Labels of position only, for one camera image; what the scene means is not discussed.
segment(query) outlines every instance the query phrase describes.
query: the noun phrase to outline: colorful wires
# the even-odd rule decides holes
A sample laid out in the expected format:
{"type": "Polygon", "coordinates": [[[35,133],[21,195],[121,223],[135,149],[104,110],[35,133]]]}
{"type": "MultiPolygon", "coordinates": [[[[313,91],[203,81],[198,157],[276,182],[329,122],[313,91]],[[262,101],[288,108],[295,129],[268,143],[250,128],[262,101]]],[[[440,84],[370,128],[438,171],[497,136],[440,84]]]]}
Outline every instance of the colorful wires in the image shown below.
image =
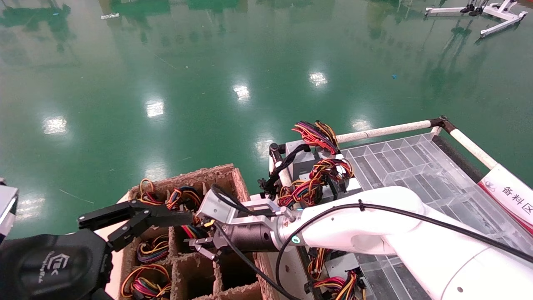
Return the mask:
{"type": "Polygon", "coordinates": [[[139,183],[139,193],[141,194],[140,197],[139,197],[139,201],[141,201],[142,203],[146,203],[146,204],[149,204],[149,205],[161,205],[161,204],[164,204],[164,201],[158,201],[156,200],[156,195],[154,193],[154,183],[148,179],[148,178],[143,178],[141,180],[141,183],[139,183]],[[143,189],[143,183],[148,183],[149,187],[150,187],[150,191],[145,191],[143,189]]]}
{"type": "Polygon", "coordinates": [[[328,150],[331,154],[336,154],[340,151],[333,129],[318,120],[314,125],[306,121],[299,121],[294,125],[293,130],[298,132],[309,146],[319,146],[328,150]]]}
{"type": "Polygon", "coordinates": [[[181,228],[190,239],[202,239],[208,236],[202,228],[193,225],[181,225],[181,228]]]}
{"type": "Polygon", "coordinates": [[[352,165],[345,159],[323,159],[313,166],[309,178],[319,179],[325,175],[335,181],[352,178],[352,165]]]}
{"type": "Polygon", "coordinates": [[[290,207],[296,202],[303,201],[308,206],[313,206],[317,193],[321,192],[322,185],[324,185],[322,180],[316,178],[307,181],[296,180],[293,182],[292,192],[289,187],[280,190],[278,204],[290,207]]]}
{"type": "Polygon", "coordinates": [[[327,278],[321,281],[317,281],[313,284],[313,286],[315,288],[324,287],[324,288],[330,289],[338,293],[342,289],[344,282],[345,282],[344,278],[337,276],[337,277],[331,277],[331,278],[327,278]]]}
{"type": "Polygon", "coordinates": [[[320,278],[326,261],[325,256],[328,252],[329,249],[318,248],[316,257],[311,257],[311,262],[307,265],[307,272],[312,279],[318,280],[320,278]]]}
{"type": "Polygon", "coordinates": [[[188,210],[196,211],[200,208],[201,198],[199,193],[191,186],[175,188],[166,203],[168,209],[177,209],[184,205],[188,210]]]}
{"type": "Polygon", "coordinates": [[[142,242],[137,247],[137,260],[143,264],[151,264],[168,255],[168,234],[160,235],[152,240],[142,242]]]}
{"type": "MultiPolygon", "coordinates": [[[[348,271],[348,278],[344,280],[342,277],[333,277],[325,280],[317,281],[313,284],[315,288],[324,287],[330,289],[335,296],[335,300],[357,300],[355,295],[355,288],[357,286],[357,275],[352,271],[348,271]]],[[[362,291],[363,300],[366,300],[366,291],[362,291]]]]}
{"type": "Polygon", "coordinates": [[[120,294],[124,298],[131,298],[136,291],[146,298],[162,300],[170,298],[170,289],[171,280],[167,269],[161,265],[151,264],[140,266],[139,268],[133,270],[133,272],[131,272],[122,283],[120,294]],[[161,287],[160,284],[154,283],[143,276],[148,270],[156,271],[164,276],[165,280],[163,282],[163,287],[161,287]]]}

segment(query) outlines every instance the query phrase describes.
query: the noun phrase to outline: red and white sign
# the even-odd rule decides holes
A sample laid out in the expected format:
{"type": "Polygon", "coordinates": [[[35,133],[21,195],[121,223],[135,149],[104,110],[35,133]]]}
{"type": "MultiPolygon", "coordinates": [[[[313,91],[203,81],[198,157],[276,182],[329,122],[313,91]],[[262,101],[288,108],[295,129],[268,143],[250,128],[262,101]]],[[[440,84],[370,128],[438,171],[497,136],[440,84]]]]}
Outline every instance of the red and white sign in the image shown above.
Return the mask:
{"type": "Polygon", "coordinates": [[[478,185],[533,234],[533,191],[529,186],[500,164],[483,177],[478,185]]]}

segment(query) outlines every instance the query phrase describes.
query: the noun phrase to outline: black wire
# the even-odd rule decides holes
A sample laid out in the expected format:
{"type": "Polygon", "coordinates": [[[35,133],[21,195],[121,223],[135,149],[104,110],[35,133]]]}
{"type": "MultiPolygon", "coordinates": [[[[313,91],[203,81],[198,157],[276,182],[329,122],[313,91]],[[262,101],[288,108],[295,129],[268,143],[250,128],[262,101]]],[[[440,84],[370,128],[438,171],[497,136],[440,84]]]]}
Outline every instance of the black wire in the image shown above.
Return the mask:
{"type": "Polygon", "coordinates": [[[294,150],[292,152],[287,154],[287,156],[285,156],[285,158],[283,159],[281,164],[278,167],[274,168],[274,170],[270,174],[270,178],[265,183],[265,186],[266,187],[274,187],[274,183],[276,183],[276,181],[278,181],[278,179],[279,179],[279,173],[281,171],[283,171],[285,168],[287,168],[291,163],[293,163],[293,161],[296,158],[296,155],[298,154],[298,152],[303,151],[303,150],[309,150],[309,145],[308,144],[299,144],[296,148],[294,148],[294,150]]]}
{"type": "Polygon", "coordinates": [[[244,206],[242,203],[240,203],[240,201],[237,198],[235,198],[233,195],[230,195],[230,194],[224,192],[222,190],[222,188],[219,187],[217,184],[212,184],[211,185],[211,190],[213,191],[215,196],[220,199],[220,201],[222,201],[222,202],[226,203],[227,205],[237,209],[238,211],[244,212],[245,214],[248,214],[248,215],[251,215],[251,216],[266,216],[268,218],[276,216],[276,214],[274,212],[272,212],[270,214],[265,214],[264,212],[261,212],[261,211],[249,210],[246,206],[244,206]]]}
{"type": "Polygon", "coordinates": [[[378,210],[384,210],[384,211],[389,211],[389,212],[393,212],[395,214],[400,214],[400,215],[404,215],[404,216],[407,216],[407,217],[411,217],[411,218],[414,218],[414,219],[419,219],[419,220],[422,220],[422,221],[425,221],[425,222],[428,222],[428,223],[431,223],[431,224],[434,224],[434,225],[438,225],[438,226],[441,226],[441,227],[444,227],[446,229],[450,229],[452,231],[455,231],[455,232],[458,232],[458,233],[461,233],[461,234],[464,234],[466,236],[469,236],[471,238],[474,238],[476,240],[479,240],[479,241],[482,241],[490,246],[493,246],[493,247],[496,247],[498,249],[501,249],[505,252],[508,252],[510,254],[513,254],[513,255],[516,255],[530,263],[533,263],[533,256],[530,256],[520,250],[517,250],[517,249],[514,249],[504,243],[501,243],[501,242],[498,242],[498,241],[495,241],[493,239],[490,239],[484,235],[481,235],[479,233],[475,233],[475,232],[472,232],[470,230],[467,230],[467,229],[464,229],[462,227],[458,227],[458,226],[455,226],[455,225],[452,225],[452,224],[448,224],[446,222],[442,222],[442,221],[439,221],[439,220],[435,220],[435,219],[432,219],[432,218],[429,218],[429,217],[426,217],[426,216],[423,216],[423,215],[419,215],[419,214],[415,214],[414,212],[410,212],[410,211],[405,211],[405,210],[401,210],[401,209],[397,209],[397,208],[394,208],[394,207],[388,207],[388,206],[381,206],[381,205],[377,205],[377,204],[366,204],[366,203],[363,203],[361,200],[359,200],[359,203],[358,204],[344,204],[344,205],[340,205],[340,206],[337,206],[337,207],[332,207],[330,209],[327,209],[321,213],[319,213],[318,215],[312,217],[311,219],[309,219],[309,221],[305,222],[302,226],[300,226],[298,229],[296,229],[286,240],[285,242],[283,242],[283,245],[281,245],[281,248],[279,249],[279,254],[278,254],[278,258],[276,260],[276,281],[278,283],[278,285],[280,287],[283,287],[281,285],[281,282],[279,281],[279,265],[281,263],[281,256],[283,255],[283,252],[285,251],[285,248],[287,248],[287,246],[289,245],[291,239],[293,236],[297,235],[300,231],[302,231],[304,228],[306,228],[307,226],[311,225],[314,221],[324,217],[325,215],[333,212],[333,211],[336,211],[336,210],[341,210],[341,209],[346,209],[346,208],[359,208],[361,210],[364,210],[365,208],[369,208],[369,209],[378,209],[378,210]]]}
{"type": "Polygon", "coordinates": [[[290,300],[300,300],[293,295],[289,294],[283,287],[277,285],[272,279],[270,279],[265,273],[263,273],[259,268],[252,263],[237,247],[233,242],[230,240],[226,232],[222,229],[222,227],[218,224],[218,222],[215,222],[216,229],[220,232],[220,235],[226,240],[226,243],[230,246],[230,248],[242,259],[252,270],[254,270],[255,273],[259,274],[264,280],[268,282],[274,289],[276,289],[278,292],[282,293],[285,297],[289,298],[290,300]]]}

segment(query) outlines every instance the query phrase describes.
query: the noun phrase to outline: transparent plastic tray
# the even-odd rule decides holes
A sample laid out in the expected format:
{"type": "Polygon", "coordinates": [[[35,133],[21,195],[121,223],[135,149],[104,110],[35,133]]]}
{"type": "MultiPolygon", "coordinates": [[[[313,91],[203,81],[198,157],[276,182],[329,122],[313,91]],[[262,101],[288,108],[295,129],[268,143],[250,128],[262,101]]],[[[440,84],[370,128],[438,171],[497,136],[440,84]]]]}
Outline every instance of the transparent plastic tray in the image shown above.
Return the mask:
{"type": "MultiPolygon", "coordinates": [[[[532,237],[431,137],[428,133],[359,146],[342,154],[364,191],[393,185],[410,188],[428,206],[533,255],[532,237]]],[[[356,258],[370,284],[368,300],[430,299],[398,257],[356,254],[356,258]]]]}

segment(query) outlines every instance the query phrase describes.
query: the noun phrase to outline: epoxy floor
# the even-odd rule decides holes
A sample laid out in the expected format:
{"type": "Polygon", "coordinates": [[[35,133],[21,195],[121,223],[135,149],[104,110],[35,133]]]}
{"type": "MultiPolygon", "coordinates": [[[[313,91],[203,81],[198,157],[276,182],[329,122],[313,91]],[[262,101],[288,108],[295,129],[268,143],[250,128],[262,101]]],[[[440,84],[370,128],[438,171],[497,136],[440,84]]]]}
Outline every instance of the epoxy floor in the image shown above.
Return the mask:
{"type": "Polygon", "coordinates": [[[533,184],[533,15],[478,41],[495,20],[424,20],[456,0],[3,2],[11,238],[72,232],[143,177],[232,162],[256,193],[298,120],[347,133],[446,114],[533,184]]]}

